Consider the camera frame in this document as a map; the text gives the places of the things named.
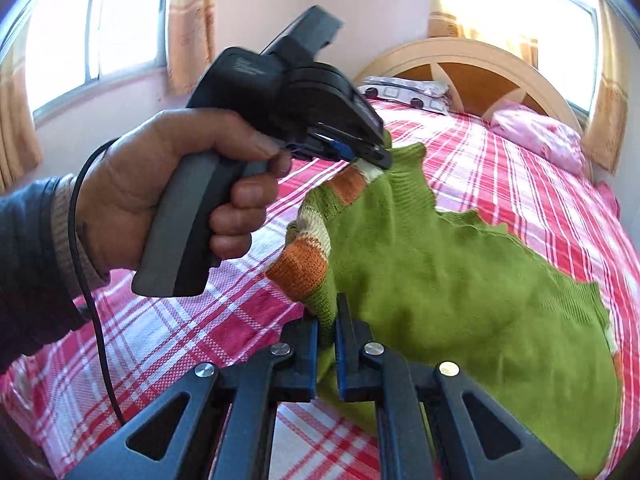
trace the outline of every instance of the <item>sweater sleeve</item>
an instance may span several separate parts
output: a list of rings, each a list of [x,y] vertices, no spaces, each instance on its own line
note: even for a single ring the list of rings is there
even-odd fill
[[[86,322],[72,301],[78,282],[61,234],[71,182],[43,180],[0,198],[0,374]]]

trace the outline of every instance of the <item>hand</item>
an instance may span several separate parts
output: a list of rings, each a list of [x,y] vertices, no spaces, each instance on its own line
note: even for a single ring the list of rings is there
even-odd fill
[[[76,207],[79,237],[100,273],[137,269],[158,202],[183,155],[214,148],[235,160],[269,160],[270,171],[238,180],[231,202],[213,211],[210,248],[222,259],[239,258],[250,233],[264,223],[278,195],[277,179],[291,166],[279,150],[238,114],[227,110],[160,112],[117,140],[85,177]]]

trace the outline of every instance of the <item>curved headboard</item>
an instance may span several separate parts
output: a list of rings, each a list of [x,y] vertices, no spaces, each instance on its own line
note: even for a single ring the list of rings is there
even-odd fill
[[[553,117],[582,134],[570,106],[536,69],[510,52],[466,38],[429,38],[407,43],[377,58],[367,75],[435,80],[449,84],[450,110],[490,120],[507,98]]]

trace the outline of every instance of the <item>beige curtain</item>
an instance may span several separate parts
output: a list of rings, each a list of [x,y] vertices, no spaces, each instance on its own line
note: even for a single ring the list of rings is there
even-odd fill
[[[538,67],[536,0],[432,0],[427,35],[484,41]]]
[[[170,91],[175,94],[193,91],[214,56],[214,0],[169,0]]]
[[[628,62],[622,22],[606,0],[599,3],[602,72],[582,145],[591,160],[615,174],[626,129]]]
[[[27,100],[24,56],[28,23],[0,64],[0,193],[42,161]]]

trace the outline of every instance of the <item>bed sheet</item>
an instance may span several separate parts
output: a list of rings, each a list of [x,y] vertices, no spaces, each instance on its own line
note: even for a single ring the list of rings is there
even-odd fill
[[[427,146],[423,170],[438,208],[477,208],[485,221],[505,222],[576,280],[597,280],[623,378],[620,424],[603,478],[640,426],[640,264],[622,227],[586,180],[494,136],[477,118],[373,104],[394,145]],[[130,291],[132,273],[112,272],[96,299],[127,419],[197,363],[244,360],[276,342],[282,325],[302,314],[302,306],[287,300],[262,270],[283,247],[286,225],[306,192],[343,165],[296,161],[249,254],[212,272],[198,298],[140,298]],[[15,362],[0,378],[0,394],[59,477],[117,428],[90,325]],[[279,407],[270,479],[368,479],[379,471],[376,439],[322,400]]]

